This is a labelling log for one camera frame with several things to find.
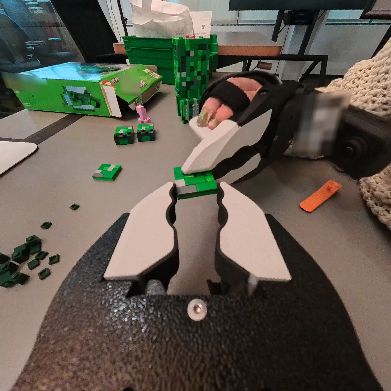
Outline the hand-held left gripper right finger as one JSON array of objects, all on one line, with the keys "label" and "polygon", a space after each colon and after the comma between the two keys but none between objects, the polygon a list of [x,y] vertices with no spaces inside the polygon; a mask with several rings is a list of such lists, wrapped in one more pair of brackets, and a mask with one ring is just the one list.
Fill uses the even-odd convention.
[{"label": "hand-held left gripper right finger", "polygon": [[214,267],[221,281],[207,280],[210,294],[254,296],[262,282],[290,282],[263,210],[226,182],[218,184],[217,204]]}]

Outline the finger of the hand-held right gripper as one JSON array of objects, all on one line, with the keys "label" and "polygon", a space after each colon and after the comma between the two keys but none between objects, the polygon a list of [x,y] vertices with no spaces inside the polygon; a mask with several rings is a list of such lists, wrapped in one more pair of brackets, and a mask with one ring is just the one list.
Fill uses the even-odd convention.
[{"label": "finger of the hand-held right gripper", "polygon": [[268,110],[243,126],[224,120],[193,149],[181,167],[182,173],[191,175],[211,171],[240,148],[253,146],[264,134],[271,115],[272,110]]},{"label": "finger of the hand-held right gripper", "polygon": [[239,149],[225,146],[219,153],[220,161],[213,168],[216,182],[233,184],[250,179],[267,167],[265,145],[246,145]]}]

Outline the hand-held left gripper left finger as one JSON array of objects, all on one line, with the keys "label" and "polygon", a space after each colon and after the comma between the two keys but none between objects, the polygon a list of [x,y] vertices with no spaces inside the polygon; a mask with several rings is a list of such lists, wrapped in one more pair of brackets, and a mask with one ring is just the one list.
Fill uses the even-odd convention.
[{"label": "hand-held left gripper left finger", "polygon": [[105,280],[130,281],[130,295],[153,290],[167,293],[179,269],[176,202],[175,183],[168,182],[131,209],[105,269]]}]

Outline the bright green lego base plate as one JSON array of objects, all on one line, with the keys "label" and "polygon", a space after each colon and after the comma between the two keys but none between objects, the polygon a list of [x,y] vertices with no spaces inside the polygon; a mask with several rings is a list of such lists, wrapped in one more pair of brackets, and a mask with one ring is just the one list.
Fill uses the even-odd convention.
[{"label": "bright green lego base plate", "polygon": [[176,186],[197,186],[197,193],[195,194],[195,197],[217,193],[217,183],[211,171],[184,175],[181,171],[181,167],[175,167],[173,168],[173,172]]}]

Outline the dark green lego cube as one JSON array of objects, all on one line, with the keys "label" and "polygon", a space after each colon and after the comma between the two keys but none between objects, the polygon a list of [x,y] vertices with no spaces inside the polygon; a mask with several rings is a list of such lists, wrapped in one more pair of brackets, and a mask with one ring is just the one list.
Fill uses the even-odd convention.
[{"label": "dark green lego cube", "polygon": [[113,136],[115,144],[120,145],[130,145],[134,143],[134,128],[133,126],[118,126],[115,129]]},{"label": "dark green lego cube", "polygon": [[137,139],[138,142],[154,141],[155,129],[152,123],[139,123],[137,125]]}]

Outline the tiled green lego panel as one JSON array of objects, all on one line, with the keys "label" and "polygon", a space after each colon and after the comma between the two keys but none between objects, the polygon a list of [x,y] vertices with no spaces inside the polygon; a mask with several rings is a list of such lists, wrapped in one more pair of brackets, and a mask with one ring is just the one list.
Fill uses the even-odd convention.
[{"label": "tiled green lego panel", "polygon": [[94,180],[114,181],[121,172],[121,165],[102,164],[92,175]]}]

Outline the green lego creeper model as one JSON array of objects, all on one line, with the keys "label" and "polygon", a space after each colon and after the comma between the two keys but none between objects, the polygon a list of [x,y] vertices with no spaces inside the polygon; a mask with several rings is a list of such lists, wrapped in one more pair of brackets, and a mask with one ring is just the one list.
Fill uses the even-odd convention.
[{"label": "green lego creeper model", "polygon": [[183,124],[199,115],[209,80],[210,38],[173,37],[177,113]]}]

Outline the pile of dark green lego pieces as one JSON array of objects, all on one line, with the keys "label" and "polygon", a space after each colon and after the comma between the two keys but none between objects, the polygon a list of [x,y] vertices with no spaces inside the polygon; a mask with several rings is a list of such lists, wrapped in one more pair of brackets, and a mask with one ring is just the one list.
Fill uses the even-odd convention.
[{"label": "pile of dark green lego pieces", "polygon": [[85,246],[86,204],[1,203],[1,286],[27,285],[71,268]]}]

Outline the green lego box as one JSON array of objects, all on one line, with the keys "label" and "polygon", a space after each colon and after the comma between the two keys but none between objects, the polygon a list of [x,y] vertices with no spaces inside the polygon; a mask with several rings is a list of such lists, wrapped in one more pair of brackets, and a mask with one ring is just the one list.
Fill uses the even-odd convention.
[{"label": "green lego box", "polygon": [[142,64],[76,62],[2,77],[27,110],[117,118],[146,103],[163,80]]}]

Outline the person's right hand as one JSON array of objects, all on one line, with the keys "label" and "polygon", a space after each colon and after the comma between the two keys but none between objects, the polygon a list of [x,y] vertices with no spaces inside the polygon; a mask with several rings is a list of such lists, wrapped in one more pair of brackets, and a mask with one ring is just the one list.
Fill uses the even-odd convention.
[{"label": "person's right hand", "polygon": [[247,77],[231,77],[218,82],[205,96],[197,125],[213,130],[222,121],[245,109],[262,84]]}]

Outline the green plastic crate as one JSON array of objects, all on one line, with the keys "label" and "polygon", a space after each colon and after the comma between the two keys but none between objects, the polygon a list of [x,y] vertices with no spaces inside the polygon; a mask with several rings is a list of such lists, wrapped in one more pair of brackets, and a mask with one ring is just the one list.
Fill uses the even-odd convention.
[{"label": "green plastic crate", "polygon": [[[131,64],[155,65],[162,83],[174,85],[172,38],[123,37],[125,51]],[[217,35],[210,35],[209,76],[217,69]]]}]

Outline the printed white paper sheet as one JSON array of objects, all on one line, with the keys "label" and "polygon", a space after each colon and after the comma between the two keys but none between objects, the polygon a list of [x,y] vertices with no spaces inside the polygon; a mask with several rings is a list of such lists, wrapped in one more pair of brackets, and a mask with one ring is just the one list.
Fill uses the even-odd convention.
[{"label": "printed white paper sheet", "polygon": [[190,11],[193,33],[196,37],[210,38],[212,11]]}]

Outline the crumpled white paper bag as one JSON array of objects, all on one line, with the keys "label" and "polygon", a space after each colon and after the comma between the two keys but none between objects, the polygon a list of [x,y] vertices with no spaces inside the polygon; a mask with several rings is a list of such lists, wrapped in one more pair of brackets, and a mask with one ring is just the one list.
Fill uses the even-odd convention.
[{"label": "crumpled white paper bag", "polygon": [[193,21],[185,5],[160,0],[131,0],[136,37],[173,38],[193,36]]}]

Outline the white stand base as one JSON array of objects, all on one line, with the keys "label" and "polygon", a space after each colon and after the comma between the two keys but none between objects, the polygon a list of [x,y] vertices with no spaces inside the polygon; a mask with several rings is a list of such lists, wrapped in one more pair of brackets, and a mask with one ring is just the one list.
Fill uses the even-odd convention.
[{"label": "white stand base", "polygon": [[28,158],[38,150],[38,145],[31,142],[0,141],[0,175]]}]

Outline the black office chair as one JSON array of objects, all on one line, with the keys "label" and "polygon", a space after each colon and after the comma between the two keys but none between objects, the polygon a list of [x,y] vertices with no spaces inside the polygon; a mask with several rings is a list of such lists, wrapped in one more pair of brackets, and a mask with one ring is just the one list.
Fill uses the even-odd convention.
[{"label": "black office chair", "polygon": [[118,40],[97,0],[51,2],[86,62],[126,64],[126,55],[114,51]]}]

